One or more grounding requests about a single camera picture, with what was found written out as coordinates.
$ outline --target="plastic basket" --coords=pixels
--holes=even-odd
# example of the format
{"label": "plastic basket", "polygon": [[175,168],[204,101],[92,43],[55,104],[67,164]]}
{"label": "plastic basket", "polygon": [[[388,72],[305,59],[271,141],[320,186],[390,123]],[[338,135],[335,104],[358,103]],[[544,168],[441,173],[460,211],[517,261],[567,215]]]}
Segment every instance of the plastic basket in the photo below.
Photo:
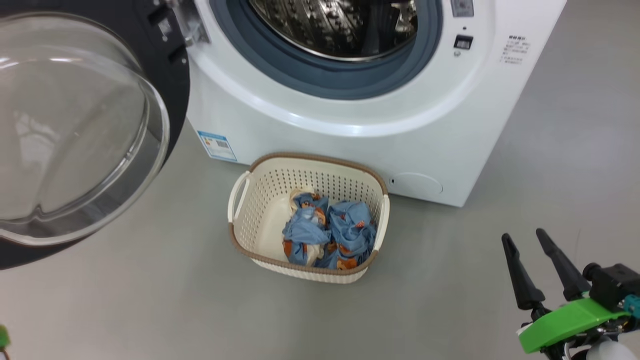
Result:
{"label": "plastic basket", "polygon": [[[349,200],[369,206],[378,225],[374,250],[356,268],[314,268],[287,261],[282,229],[291,217],[289,194],[293,189],[308,187],[329,197],[330,203]],[[348,284],[361,278],[378,255],[387,230],[389,196],[382,178],[362,165],[321,156],[276,153],[258,159],[238,178],[229,197],[227,216],[233,244],[263,268],[301,279]]]}

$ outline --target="white washing machine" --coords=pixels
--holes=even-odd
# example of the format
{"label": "white washing machine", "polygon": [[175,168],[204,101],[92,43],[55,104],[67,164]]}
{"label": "white washing machine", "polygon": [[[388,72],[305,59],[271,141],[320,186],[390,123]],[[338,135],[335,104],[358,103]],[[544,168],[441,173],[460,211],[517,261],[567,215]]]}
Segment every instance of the white washing machine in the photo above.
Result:
{"label": "white washing machine", "polygon": [[196,4],[187,118],[212,158],[342,158],[462,206],[565,0]]}
{"label": "white washing machine", "polygon": [[212,158],[333,156],[392,193],[462,206],[563,6],[0,2],[0,268],[125,211],[185,114]]}

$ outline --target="teal connector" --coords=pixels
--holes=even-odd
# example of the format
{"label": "teal connector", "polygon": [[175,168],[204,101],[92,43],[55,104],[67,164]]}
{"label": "teal connector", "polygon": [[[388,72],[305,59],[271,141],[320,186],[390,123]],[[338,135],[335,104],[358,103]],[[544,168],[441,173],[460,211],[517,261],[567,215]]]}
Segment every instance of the teal connector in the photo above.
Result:
{"label": "teal connector", "polygon": [[640,319],[640,297],[628,295],[625,297],[625,311],[636,319]]}

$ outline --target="door glass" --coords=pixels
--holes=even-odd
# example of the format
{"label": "door glass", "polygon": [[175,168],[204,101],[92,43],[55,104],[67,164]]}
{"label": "door glass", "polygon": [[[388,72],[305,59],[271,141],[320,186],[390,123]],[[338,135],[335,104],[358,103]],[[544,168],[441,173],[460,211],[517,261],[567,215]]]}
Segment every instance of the door glass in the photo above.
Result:
{"label": "door glass", "polygon": [[0,22],[0,237],[82,238],[149,185],[166,154],[162,98],[121,41],[77,19]]}
{"label": "door glass", "polygon": [[366,61],[400,49],[418,29],[413,0],[249,0],[279,36],[309,53]]}

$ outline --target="gray rubber seal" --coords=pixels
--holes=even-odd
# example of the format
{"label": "gray rubber seal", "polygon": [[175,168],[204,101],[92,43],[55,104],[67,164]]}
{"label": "gray rubber seal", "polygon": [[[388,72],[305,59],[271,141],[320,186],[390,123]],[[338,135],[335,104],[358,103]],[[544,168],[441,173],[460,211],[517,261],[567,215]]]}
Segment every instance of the gray rubber seal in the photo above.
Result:
{"label": "gray rubber seal", "polygon": [[244,58],[271,79],[294,90],[328,99],[366,99],[391,92],[429,63],[442,32],[439,0],[415,0],[418,31],[402,49],[384,58],[346,63],[320,58],[274,34],[247,0],[210,0],[227,38]]}

